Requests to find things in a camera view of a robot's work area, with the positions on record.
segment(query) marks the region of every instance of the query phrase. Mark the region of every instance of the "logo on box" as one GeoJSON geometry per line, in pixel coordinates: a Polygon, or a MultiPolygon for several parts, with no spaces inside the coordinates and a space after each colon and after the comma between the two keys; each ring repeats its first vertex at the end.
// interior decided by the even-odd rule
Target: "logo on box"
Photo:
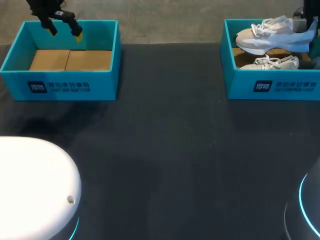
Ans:
{"type": "Polygon", "coordinates": [[[266,93],[270,91],[272,81],[256,81],[253,91],[255,93],[266,93]]]}
{"type": "Polygon", "coordinates": [[[34,94],[46,94],[47,89],[43,81],[28,81],[28,86],[34,94]]]}

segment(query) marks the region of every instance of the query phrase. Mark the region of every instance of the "white sneaker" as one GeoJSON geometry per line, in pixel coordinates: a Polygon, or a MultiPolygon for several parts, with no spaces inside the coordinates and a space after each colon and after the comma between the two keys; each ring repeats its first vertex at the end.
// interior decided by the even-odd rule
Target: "white sneaker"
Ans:
{"type": "Polygon", "coordinates": [[[296,56],[287,56],[285,58],[279,59],[275,57],[265,57],[257,58],[253,64],[245,65],[240,69],[246,70],[276,70],[276,69],[298,69],[299,59],[296,56]]]}
{"type": "Polygon", "coordinates": [[[305,28],[305,21],[293,20],[286,16],[265,19],[261,24],[252,24],[251,28],[240,31],[235,42],[239,48],[254,55],[264,55],[273,48],[286,49],[295,53],[307,53],[309,52],[309,43],[316,35],[317,20],[314,19],[307,31],[301,29],[301,23],[304,23],[305,28]]]}

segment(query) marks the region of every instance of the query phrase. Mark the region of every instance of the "shoe box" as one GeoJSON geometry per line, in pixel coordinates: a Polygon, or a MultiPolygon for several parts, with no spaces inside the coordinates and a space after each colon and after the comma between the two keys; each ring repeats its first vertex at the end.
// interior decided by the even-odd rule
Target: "shoe box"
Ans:
{"type": "Polygon", "coordinates": [[[62,21],[52,36],[40,21],[23,22],[0,68],[16,101],[114,101],[121,63],[118,21],[79,20],[77,42],[62,21]]]}
{"type": "MultiPolygon", "coordinates": [[[[226,19],[220,45],[226,94],[229,99],[248,100],[320,100],[320,69],[239,69],[265,56],[244,52],[236,45],[237,34],[259,25],[263,19],[226,19]]],[[[315,37],[309,52],[289,52],[274,48],[266,52],[270,58],[299,58],[304,65],[320,56],[320,37],[315,37]]]]}

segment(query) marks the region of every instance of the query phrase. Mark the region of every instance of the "white dome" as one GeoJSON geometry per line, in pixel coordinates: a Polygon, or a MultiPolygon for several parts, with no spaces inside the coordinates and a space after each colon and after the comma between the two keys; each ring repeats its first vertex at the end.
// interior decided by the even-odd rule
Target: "white dome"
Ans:
{"type": "Polygon", "coordinates": [[[81,179],[60,147],[0,137],[0,240],[49,240],[75,214],[81,179]]]}

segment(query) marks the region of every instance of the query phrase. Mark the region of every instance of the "concrete floor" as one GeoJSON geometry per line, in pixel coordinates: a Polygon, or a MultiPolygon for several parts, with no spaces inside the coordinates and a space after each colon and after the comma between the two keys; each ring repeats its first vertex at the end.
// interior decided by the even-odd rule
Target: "concrete floor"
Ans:
{"type": "MultiPolygon", "coordinates": [[[[291,17],[302,0],[66,0],[78,19],[111,19],[122,43],[220,42],[228,18],[291,17]]],[[[0,0],[0,45],[10,44],[21,23],[35,20],[26,0],[0,0]]]]}

